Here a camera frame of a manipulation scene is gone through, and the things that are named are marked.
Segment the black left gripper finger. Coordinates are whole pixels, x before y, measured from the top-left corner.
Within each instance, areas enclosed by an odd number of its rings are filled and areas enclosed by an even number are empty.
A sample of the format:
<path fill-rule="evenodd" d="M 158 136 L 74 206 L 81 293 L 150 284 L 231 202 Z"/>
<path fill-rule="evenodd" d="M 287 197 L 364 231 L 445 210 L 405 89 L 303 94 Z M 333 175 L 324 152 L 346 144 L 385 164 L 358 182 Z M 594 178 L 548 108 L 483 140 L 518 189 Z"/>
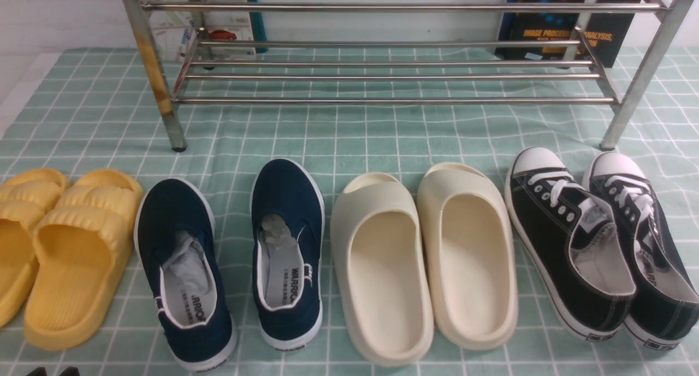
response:
<path fill-rule="evenodd" d="M 59 376 L 80 376 L 80 371 L 77 367 L 67 367 L 63 369 Z"/>
<path fill-rule="evenodd" d="M 48 373 L 46 371 L 46 368 L 35 368 L 26 374 L 26 376 L 47 376 L 47 375 L 48 375 Z"/>

